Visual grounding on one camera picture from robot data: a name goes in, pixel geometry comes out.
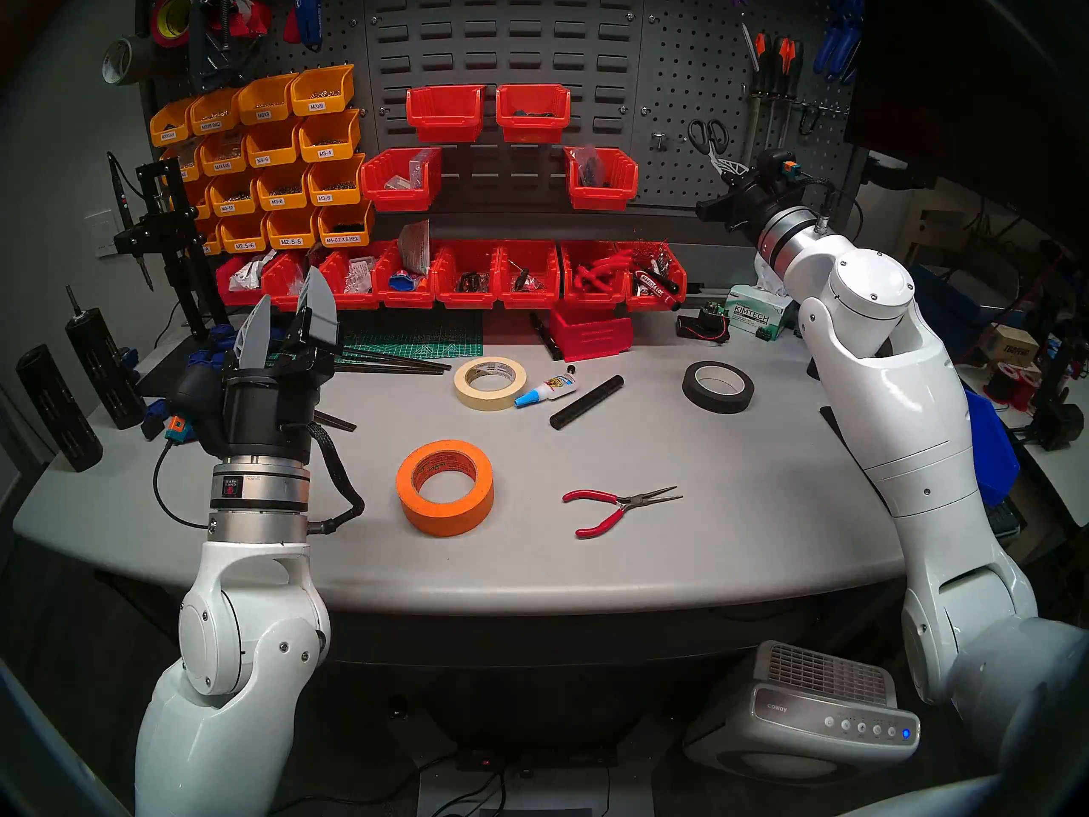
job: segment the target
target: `wall outlet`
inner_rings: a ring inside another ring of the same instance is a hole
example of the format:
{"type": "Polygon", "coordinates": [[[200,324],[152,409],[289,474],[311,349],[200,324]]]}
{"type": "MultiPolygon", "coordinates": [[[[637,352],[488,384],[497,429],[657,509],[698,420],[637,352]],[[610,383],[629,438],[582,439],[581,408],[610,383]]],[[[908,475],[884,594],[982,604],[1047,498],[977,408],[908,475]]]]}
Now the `wall outlet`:
{"type": "Polygon", "coordinates": [[[113,236],[121,229],[118,228],[118,220],[112,210],[91,214],[84,217],[83,221],[87,225],[90,248],[96,257],[110,257],[118,253],[113,246],[113,236]]]}

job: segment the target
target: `tape roll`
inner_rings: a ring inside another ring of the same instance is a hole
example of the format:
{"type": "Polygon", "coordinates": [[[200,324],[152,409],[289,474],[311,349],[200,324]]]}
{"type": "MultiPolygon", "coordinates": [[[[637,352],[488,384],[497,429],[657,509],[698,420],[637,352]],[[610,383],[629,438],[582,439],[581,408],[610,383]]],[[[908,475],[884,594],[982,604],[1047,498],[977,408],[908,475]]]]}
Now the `tape roll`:
{"type": "Polygon", "coordinates": [[[397,470],[397,497],[408,522],[429,536],[457,536],[467,533],[491,512],[494,499],[491,463],[476,446],[457,439],[425,444],[409,453],[397,470]],[[430,477],[444,471],[457,471],[473,478],[473,488],[464,498],[450,503],[433,503],[419,493],[430,477]]]}
{"type": "Polygon", "coordinates": [[[526,369],[506,357],[470,359],[454,373],[454,389],[457,390],[457,400],[474,410],[490,412],[513,406],[514,399],[522,394],[525,386],[526,369]],[[489,375],[505,377],[511,381],[511,385],[492,391],[473,388],[474,380],[489,375]]]}
{"type": "Polygon", "coordinates": [[[712,413],[739,413],[749,405],[756,391],[749,376],[725,363],[693,363],[681,385],[685,397],[701,410],[712,413]],[[714,381],[709,388],[705,381],[714,381]]]}

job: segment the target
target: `green cutting mat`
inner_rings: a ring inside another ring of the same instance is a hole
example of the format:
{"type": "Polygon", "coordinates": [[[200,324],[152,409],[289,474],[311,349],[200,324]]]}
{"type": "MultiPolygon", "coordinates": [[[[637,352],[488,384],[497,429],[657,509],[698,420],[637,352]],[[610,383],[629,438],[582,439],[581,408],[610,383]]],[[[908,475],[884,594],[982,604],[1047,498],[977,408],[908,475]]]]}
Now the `green cutting mat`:
{"type": "MultiPolygon", "coordinates": [[[[484,356],[484,315],[478,309],[380,309],[341,314],[344,347],[414,359],[484,356]]],[[[350,357],[338,363],[351,365],[350,357]]]]}

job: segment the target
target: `glue bottle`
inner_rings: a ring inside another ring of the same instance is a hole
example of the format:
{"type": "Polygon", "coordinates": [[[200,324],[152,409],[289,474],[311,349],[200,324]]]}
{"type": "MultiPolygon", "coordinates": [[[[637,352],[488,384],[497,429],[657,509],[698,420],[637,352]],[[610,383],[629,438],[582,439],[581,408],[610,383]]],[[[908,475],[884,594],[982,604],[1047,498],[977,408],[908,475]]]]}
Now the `glue bottle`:
{"type": "Polygon", "coordinates": [[[574,392],[577,388],[578,381],[575,380],[575,367],[567,366],[567,374],[550,377],[536,389],[530,389],[522,398],[516,399],[514,405],[528,406],[529,404],[536,404],[538,401],[554,401],[556,398],[563,398],[568,392],[574,392]]]}

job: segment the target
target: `gray table surface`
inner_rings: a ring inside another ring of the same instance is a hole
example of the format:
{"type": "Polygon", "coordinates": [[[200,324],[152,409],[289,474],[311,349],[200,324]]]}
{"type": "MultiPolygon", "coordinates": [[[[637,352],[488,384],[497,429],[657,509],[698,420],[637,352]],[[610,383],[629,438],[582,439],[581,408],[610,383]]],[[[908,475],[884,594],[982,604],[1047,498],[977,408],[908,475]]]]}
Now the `gray table surface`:
{"type": "MultiPolygon", "coordinates": [[[[530,385],[563,367],[524,315],[486,318],[485,353],[518,361],[530,385]]],[[[327,383],[320,408],[359,425],[332,436],[367,502],[364,515],[338,533],[311,537],[314,578],[328,605],[416,614],[670,610],[836,590],[903,573],[892,521],[818,413],[827,401],[805,374],[809,354],[800,340],[787,333],[766,343],[737,332],[719,347],[677,339],[669,314],[634,320],[631,351],[577,364],[584,390],[614,374],[624,376],[624,388],[561,431],[548,418],[563,401],[476,412],[454,397],[452,373],[341,374],[327,383]],[[746,412],[717,415],[687,401],[681,381],[699,359],[748,373],[756,395],[746,412]],[[476,529],[431,538],[405,520],[394,475],[413,450],[449,438],[489,456],[495,500],[476,529]],[[635,510],[588,541],[574,531],[612,508],[561,502],[578,488],[627,495],[673,484],[683,500],[635,510]]],[[[169,347],[148,357],[148,367],[169,347]]],[[[76,474],[58,456],[20,511],[16,532],[96,566],[187,587],[204,533],[174,524],[156,504],[151,471],[162,440],[145,441],[138,427],[117,430],[101,407],[90,423],[102,461],[76,474]]],[[[213,464],[197,443],[171,451],[161,486],[172,511],[205,520],[213,464]]],[[[311,517],[345,509],[316,446],[310,468],[311,517]]],[[[282,572],[255,562],[237,576],[276,580],[282,572]]]]}
{"type": "MultiPolygon", "coordinates": [[[[957,373],[972,391],[987,397],[983,387],[991,379],[991,373],[986,367],[957,366],[957,373]]],[[[1082,413],[1089,413],[1089,380],[1074,380],[1069,389],[1067,403],[1077,404],[1082,413]]],[[[1015,429],[1032,423],[1029,413],[1023,413],[1013,406],[995,404],[994,408],[1006,427],[1015,429]]],[[[1024,448],[1040,466],[1040,472],[1063,501],[1074,523],[1079,527],[1089,524],[1089,491],[1086,491],[1089,483],[1089,436],[1082,434],[1069,447],[1057,451],[1045,451],[1036,442],[1026,442],[1024,448]]]]}

